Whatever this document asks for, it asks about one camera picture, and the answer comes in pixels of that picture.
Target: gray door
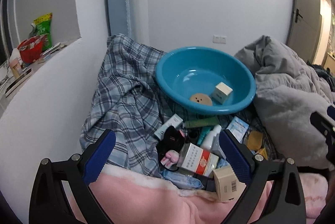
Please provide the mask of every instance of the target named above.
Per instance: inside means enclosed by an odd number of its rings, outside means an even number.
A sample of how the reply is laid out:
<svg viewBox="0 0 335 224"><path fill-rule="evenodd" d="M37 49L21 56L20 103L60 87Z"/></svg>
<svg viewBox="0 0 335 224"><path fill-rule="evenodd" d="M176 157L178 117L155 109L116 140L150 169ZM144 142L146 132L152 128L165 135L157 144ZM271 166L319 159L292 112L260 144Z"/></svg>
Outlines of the gray door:
<svg viewBox="0 0 335 224"><path fill-rule="evenodd" d="M305 62L313 62L321 32L320 0L294 0L288 46Z"/></svg>

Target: door handle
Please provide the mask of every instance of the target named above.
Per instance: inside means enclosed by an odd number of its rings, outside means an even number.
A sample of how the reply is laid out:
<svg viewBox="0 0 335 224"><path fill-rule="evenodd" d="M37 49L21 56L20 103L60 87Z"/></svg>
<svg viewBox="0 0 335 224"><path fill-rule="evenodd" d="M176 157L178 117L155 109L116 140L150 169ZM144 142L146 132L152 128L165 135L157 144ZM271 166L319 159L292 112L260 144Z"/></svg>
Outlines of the door handle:
<svg viewBox="0 0 335 224"><path fill-rule="evenodd" d="M303 19L303 16L301 14L299 14L299 9L296 9L296 13L295 13L295 22L298 22L298 18L299 16L301 17L301 19Z"/></svg>

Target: red basket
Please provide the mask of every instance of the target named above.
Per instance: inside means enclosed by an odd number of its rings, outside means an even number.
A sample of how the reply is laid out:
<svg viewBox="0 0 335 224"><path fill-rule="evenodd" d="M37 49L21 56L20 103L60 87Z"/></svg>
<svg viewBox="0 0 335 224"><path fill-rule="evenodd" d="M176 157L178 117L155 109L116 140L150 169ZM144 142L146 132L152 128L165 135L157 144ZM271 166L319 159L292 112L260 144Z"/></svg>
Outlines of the red basket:
<svg viewBox="0 0 335 224"><path fill-rule="evenodd" d="M38 35L20 43L17 49L20 51L21 58L25 64L31 64L33 60L37 60L40 57L46 37L47 34Z"/></svg>

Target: plaid blanket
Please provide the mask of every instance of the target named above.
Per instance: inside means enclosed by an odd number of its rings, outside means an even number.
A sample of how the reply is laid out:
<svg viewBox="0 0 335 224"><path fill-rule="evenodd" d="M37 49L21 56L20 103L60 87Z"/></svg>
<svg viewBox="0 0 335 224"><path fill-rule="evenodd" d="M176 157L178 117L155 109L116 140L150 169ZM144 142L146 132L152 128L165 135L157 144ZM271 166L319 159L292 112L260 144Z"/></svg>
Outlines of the plaid blanket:
<svg viewBox="0 0 335 224"><path fill-rule="evenodd" d="M123 34L109 37L107 48L80 144L85 150L105 129L112 129L117 142L108 163L161 177L154 132L175 113L184 121L203 117L189 113L160 90L155 68L165 54L163 51L136 43ZM277 158L253 106L237 116L249 123L250 129L264 134L269 158ZM232 118L233 115L219 116L222 127L227 127Z"/></svg>

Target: pink blanket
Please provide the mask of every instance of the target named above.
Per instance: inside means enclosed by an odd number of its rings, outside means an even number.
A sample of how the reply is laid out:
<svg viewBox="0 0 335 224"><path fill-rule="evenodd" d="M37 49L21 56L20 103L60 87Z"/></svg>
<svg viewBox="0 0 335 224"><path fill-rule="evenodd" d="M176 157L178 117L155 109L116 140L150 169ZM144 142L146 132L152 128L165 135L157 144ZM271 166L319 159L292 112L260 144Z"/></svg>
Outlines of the pink blanket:
<svg viewBox="0 0 335 224"><path fill-rule="evenodd" d="M325 206L328 184L316 174L301 174L307 223L313 223ZM267 182L249 222L260 217L272 182ZM216 193L180 190L171 182L147 177L120 167L105 165L97 181L90 184L96 199L116 224L219 224L235 204L217 202ZM73 198L78 220L85 222Z"/></svg>

